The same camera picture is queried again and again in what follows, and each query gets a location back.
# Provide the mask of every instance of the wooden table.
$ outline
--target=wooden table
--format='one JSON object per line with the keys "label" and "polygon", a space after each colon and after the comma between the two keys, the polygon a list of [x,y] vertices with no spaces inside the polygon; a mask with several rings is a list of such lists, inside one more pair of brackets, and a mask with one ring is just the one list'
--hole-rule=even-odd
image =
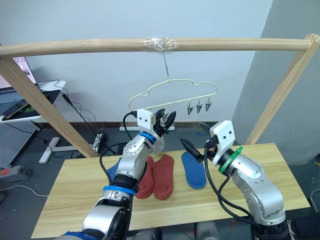
{"label": "wooden table", "polygon": [[[157,200],[153,195],[147,199],[134,198],[131,230],[230,218],[220,207],[208,181],[201,190],[195,190],[187,184],[181,161],[184,152],[166,152],[174,158],[173,192],[167,200]],[[268,178],[275,183],[284,197],[285,210],[310,206],[274,143],[246,145],[242,153],[257,160],[265,168]],[[161,154],[151,156],[157,161]],[[106,168],[109,168],[118,159],[119,156],[108,156],[103,158],[103,162]],[[225,176],[211,164],[209,170],[216,186],[219,186]],[[67,231],[80,231],[85,217],[101,196],[105,185],[108,185],[108,180],[100,168],[99,158],[66,160],[44,205],[32,238],[58,237]],[[225,186],[223,195],[234,204],[247,208],[242,193],[232,181]],[[242,212],[237,210],[235,213],[242,215]]]}

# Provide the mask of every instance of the wooden frame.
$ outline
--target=wooden frame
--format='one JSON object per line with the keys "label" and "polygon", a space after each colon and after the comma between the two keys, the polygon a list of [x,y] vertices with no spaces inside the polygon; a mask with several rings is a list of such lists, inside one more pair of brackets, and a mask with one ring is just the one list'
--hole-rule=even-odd
{"label": "wooden frame", "polygon": [[[98,154],[32,84],[12,57],[98,52],[152,52],[148,38],[89,39],[0,45],[0,75],[85,157]],[[275,90],[246,144],[255,144],[299,79],[320,44],[318,34],[305,39],[278,38],[173,38],[174,51],[298,51]]]}

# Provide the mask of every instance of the green ring band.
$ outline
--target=green ring band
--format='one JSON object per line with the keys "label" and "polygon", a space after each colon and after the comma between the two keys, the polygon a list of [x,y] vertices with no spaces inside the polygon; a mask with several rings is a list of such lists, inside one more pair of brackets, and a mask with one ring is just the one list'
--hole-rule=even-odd
{"label": "green ring band", "polygon": [[224,173],[224,171],[226,170],[226,168],[235,160],[236,156],[238,156],[239,154],[241,154],[242,149],[244,149],[243,146],[240,146],[237,150],[235,150],[234,153],[232,153],[232,155],[228,158],[228,160],[222,165],[222,167],[219,169],[219,172],[221,174]]}

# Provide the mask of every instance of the clothespin clip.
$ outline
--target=clothespin clip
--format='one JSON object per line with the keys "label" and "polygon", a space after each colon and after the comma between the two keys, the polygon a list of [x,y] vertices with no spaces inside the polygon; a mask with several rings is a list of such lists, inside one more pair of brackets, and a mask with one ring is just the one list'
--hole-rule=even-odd
{"label": "clothespin clip", "polygon": [[190,106],[190,102],[189,105],[187,106],[188,108],[188,116],[190,116],[190,113],[192,112],[192,110],[195,108],[194,106]]}
{"label": "clothespin clip", "polygon": [[210,101],[210,98],[208,98],[207,103],[205,104],[205,112],[207,113],[210,106],[212,105],[212,101]]}
{"label": "clothespin clip", "polygon": [[196,114],[199,115],[201,108],[202,108],[202,104],[200,105],[200,100],[199,100],[198,104],[196,104]]}

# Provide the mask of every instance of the clear tape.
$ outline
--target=clear tape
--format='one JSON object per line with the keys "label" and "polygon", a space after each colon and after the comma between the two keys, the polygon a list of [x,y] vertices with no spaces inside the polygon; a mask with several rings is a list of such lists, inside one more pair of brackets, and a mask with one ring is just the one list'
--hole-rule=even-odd
{"label": "clear tape", "polygon": [[179,47],[179,43],[169,37],[148,36],[142,42],[149,49],[148,52],[165,53],[174,51]]}

